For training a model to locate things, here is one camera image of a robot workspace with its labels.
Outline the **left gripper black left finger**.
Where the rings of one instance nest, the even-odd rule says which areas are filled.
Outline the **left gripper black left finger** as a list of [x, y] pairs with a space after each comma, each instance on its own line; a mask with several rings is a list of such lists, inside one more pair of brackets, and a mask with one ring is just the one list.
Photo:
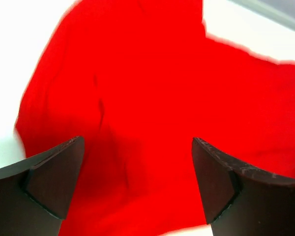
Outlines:
[[85, 150], [75, 137], [0, 168], [0, 236], [56, 236], [66, 219]]

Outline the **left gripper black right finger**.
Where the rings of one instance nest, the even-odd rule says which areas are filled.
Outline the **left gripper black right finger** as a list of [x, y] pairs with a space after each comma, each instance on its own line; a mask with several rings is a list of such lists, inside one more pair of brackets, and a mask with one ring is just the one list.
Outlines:
[[215, 236], [295, 236], [295, 179], [230, 156], [200, 138], [192, 158]]

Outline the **red t shirt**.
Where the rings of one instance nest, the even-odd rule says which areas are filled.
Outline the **red t shirt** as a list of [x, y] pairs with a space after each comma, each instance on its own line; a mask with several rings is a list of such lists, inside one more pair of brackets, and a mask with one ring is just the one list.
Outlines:
[[83, 0], [23, 95], [27, 156], [85, 157], [62, 236], [156, 236], [205, 223], [194, 137], [295, 178], [295, 65], [206, 38], [200, 0]]

